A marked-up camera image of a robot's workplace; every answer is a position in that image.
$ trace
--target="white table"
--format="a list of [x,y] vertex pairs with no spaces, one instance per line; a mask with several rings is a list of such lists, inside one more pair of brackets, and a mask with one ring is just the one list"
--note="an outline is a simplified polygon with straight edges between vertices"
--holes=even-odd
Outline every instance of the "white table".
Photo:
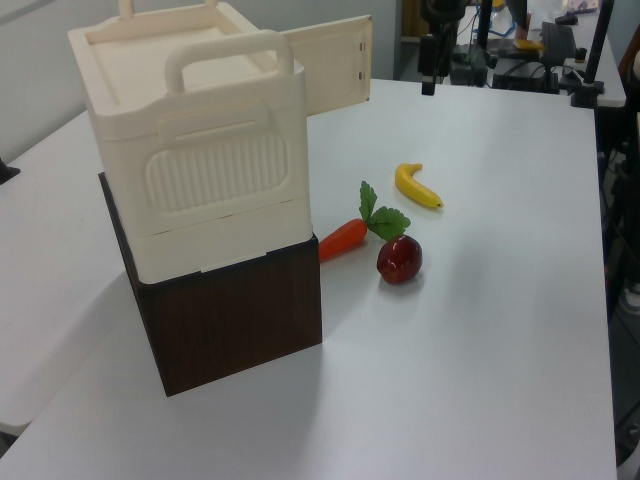
[[19,435],[134,299],[86,118],[11,165],[22,172],[0,187],[0,431]]
[[[530,40],[540,40],[542,22],[553,22],[556,16],[560,16],[562,12],[549,12],[548,2],[545,0],[529,0],[529,11],[532,13],[532,25],[529,30],[528,38]],[[462,30],[476,13],[476,7],[467,7],[465,17],[460,20],[460,30]],[[584,13],[578,15],[578,24],[572,26],[573,35],[578,48],[584,47],[587,49],[587,59],[591,52],[591,45],[593,43],[593,35],[596,30],[596,23],[598,22],[598,15],[600,10],[592,13]],[[476,20],[475,28],[478,28],[478,20]],[[469,41],[470,32],[467,30],[460,35],[458,43],[467,43]],[[489,38],[499,38],[496,35],[489,34]],[[622,108],[626,102],[626,94],[618,74],[618,65],[613,56],[611,50],[611,44],[607,37],[600,56],[600,63],[598,70],[596,71],[596,80],[604,82],[604,93],[598,96],[599,107],[612,107]]]
[[[370,235],[322,266],[322,345],[171,398],[129,304],[0,478],[615,479],[593,136],[559,97],[372,82],[309,119],[314,228],[367,180],[412,219],[419,276],[382,282]],[[403,161],[442,213],[394,190]]]

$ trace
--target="white plastic container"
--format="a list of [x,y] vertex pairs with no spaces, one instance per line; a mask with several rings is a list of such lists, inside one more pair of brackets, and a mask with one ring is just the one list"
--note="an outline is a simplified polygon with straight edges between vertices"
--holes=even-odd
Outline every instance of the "white plastic container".
[[307,103],[316,113],[368,97],[370,19],[290,32],[310,58],[326,38],[353,44],[340,55],[353,57],[355,78],[310,66],[338,81],[307,101],[286,34],[258,31],[228,4],[119,8],[119,18],[69,38],[140,281],[309,240]]

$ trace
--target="red apple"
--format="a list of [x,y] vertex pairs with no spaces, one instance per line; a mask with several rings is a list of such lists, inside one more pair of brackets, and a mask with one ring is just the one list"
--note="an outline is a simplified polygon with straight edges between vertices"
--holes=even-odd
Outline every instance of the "red apple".
[[409,235],[398,235],[378,254],[378,271],[389,283],[402,283],[416,276],[422,266],[422,247]]

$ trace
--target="yellow banana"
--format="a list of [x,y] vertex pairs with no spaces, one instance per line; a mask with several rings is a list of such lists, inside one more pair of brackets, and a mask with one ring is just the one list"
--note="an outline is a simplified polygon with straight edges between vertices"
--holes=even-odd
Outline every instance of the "yellow banana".
[[422,170],[421,163],[401,163],[396,168],[396,187],[414,202],[429,208],[442,207],[437,193],[429,190],[413,178],[413,174]]

